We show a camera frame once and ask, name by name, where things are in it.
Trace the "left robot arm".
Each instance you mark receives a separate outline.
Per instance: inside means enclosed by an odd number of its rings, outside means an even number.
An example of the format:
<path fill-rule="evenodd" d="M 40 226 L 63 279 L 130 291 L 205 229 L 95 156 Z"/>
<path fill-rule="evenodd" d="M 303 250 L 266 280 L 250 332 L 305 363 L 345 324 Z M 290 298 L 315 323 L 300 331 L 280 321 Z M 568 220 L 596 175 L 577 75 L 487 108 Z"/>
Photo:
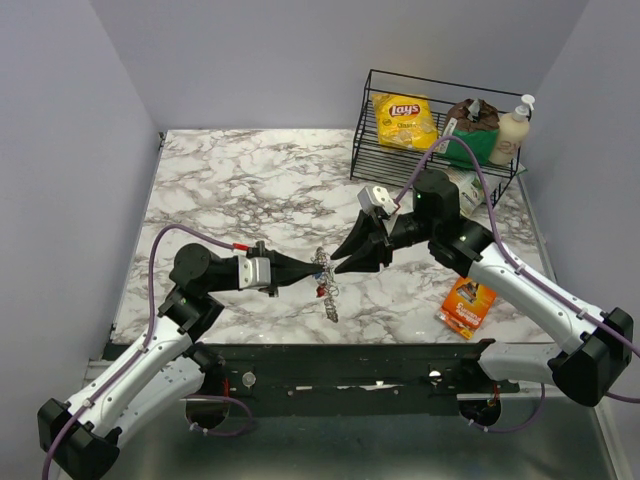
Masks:
<path fill-rule="evenodd" d="M 46 453 L 42 476 L 57 463 L 73 479 L 100 479 L 128 441 L 164 409 L 220 387 L 214 356 L 197 345 L 224 309 L 213 293 L 259 290 L 275 296 L 279 288 L 322 270 L 263 243 L 242 246 L 229 258 L 198 243 L 183 246 L 170 272 L 174 286 L 160 306 L 151 306 L 147 330 L 82 390 L 39 409 L 39 441 Z"/>

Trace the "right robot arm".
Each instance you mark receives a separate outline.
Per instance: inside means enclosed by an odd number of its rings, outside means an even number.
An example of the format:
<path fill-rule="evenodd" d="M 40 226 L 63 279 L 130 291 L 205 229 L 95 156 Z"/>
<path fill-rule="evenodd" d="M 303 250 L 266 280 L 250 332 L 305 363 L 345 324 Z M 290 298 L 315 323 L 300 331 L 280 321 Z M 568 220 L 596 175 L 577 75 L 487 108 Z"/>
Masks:
<path fill-rule="evenodd" d="M 391 263 L 394 251 L 426 243 L 439 264 L 489 288 L 554 340 L 548 349 L 490 343 L 461 365 L 467 389 L 480 392 L 494 381 L 536 382 L 593 407 L 629 365 L 631 316 L 582 301 L 516 259 L 496 234 L 461 215 L 458 188 L 444 172 L 425 169 L 417 176 L 408 213 L 398 211 L 383 187 L 363 188 L 358 200 L 356 223 L 331 256 L 339 263 L 335 273 L 377 272 Z"/>

